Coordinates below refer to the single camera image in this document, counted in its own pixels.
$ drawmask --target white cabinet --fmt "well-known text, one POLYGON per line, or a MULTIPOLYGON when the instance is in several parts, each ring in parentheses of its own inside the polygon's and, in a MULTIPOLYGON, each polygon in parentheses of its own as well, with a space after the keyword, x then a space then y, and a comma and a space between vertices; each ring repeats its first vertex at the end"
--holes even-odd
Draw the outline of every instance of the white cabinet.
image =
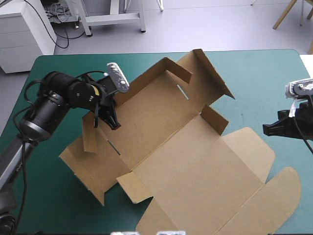
MULTIPOLYGON (((40 0, 28 0, 41 15, 51 37, 56 35, 40 0)), ((34 9, 23 0, 0 7, 0 66, 5 73, 31 70, 41 55, 53 55, 55 44, 34 9)))

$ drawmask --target wooden chair leg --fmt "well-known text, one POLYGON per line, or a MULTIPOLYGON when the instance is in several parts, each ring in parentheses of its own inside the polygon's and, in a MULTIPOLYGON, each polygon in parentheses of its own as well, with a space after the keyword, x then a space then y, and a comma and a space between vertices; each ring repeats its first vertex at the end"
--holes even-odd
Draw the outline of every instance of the wooden chair leg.
POLYGON ((312 18, 312 16, 313 16, 313 8, 312 8, 312 10, 310 11, 310 13, 308 14, 308 20, 310 20, 310 19, 312 18))
POLYGON ((297 2, 297 0, 291 0, 288 4, 288 6, 286 7, 286 9, 284 10, 284 12, 282 13, 282 15, 279 17, 279 19, 277 20, 277 22, 275 23, 273 29, 277 29, 277 27, 280 25, 280 23, 283 21, 283 19, 286 17, 286 15, 290 12, 290 10, 292 9, 292 7, 295 5, 295 3, 297 2))
POLYGON ((310 47, 310 50, 309 50, 308 54, 309 55, 313 54, 313 40, 312 40, 311 47, 310 47))

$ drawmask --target unfolded cardboard box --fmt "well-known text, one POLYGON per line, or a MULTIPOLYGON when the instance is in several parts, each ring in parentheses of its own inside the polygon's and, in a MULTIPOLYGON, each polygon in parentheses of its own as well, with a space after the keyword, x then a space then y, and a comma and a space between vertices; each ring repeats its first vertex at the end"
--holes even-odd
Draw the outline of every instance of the unfolded cardboard box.
POLYGON ((154 197, 142 235, 273 233, 299 203, 298 175, 288 167, 265 184, 274 152, 249 128, 221 136, 228 121, 209 105, 224 94, 202 50, 163 58, 115 96, 122 127, 93 129, 88 114, 61 157, 102 204, 116 180, 133 203, 154 197))

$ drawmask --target gray floor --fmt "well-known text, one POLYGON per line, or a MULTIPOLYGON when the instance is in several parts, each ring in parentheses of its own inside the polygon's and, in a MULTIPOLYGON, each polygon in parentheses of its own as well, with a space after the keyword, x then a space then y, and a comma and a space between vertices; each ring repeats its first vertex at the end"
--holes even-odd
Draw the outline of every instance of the gray floor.
MULTIPOLYGON (((55 54, 176 52, 202 48, 214 50, 286 49, 306 54, 313 39, 313 20, 299 26, 300 1, 277 30, 272 27, 288 0, 164 0, 160 12, 156 0, 144 0, 147 32, 139 24, 94 26, 93 36, 71 40, 55 54)), ((90 15, 105 13, 106 0, 85 1, 90 15)), ((136 11, 133 0, 130 11, 136 11)), ((311 6, 305 3, 305 16, 311 6)), ((70 36, 80 34, 67 25, 70 36)), ((65 39, 58 39, 61 45, 65 39)), ((27 73, 5 74, 0 70, 0 133, 12 111, 27 73)))

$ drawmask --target white table leg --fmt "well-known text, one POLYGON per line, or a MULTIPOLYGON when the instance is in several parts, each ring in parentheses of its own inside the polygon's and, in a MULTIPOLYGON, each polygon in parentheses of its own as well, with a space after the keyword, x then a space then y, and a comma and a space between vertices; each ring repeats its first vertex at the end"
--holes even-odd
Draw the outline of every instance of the white table leg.
POLYGON ((251 6, 253 6, 253 5, 256 3, 256 1, 257 1, 257 0, 254 0, 254 2, 253 2, 253 3, 251 3, 250 5, 251 5, 251 6))
POLYGON ((156 0, 161 11, 164 11, 163 0, 156 0))
POLYGON ((304 0, 302 0, 302 3, 301 3, 301 18, 300 18, 300 26, 303 25, 303 11, 304 11, 304 0))
POLYGON ((124 2, 124 12, 126 12, 131 4, 132 0, 125 0, 124 2))
POLYGON ((85 7, 84 7, 84 2, 82 0, 76 0, 76 7, 77 7, 77 10, 78 10, 78 14, 80 16, 80 19, 83 23, 83 27, 84 27, 84 30, 85 30, 85 33, 86 35, 88 36, 91 36, 92 33, 89 29, 89 26, 87 24, 87 21, 86 21, 86 10, 85 10, 85 7))
POLYGON ((141 32, 146 32, 146 23, 145 23, 145 11, 143 8, 143 0, 138 0, 138 8, 139 8, 139 18, 141 25, 141 32))

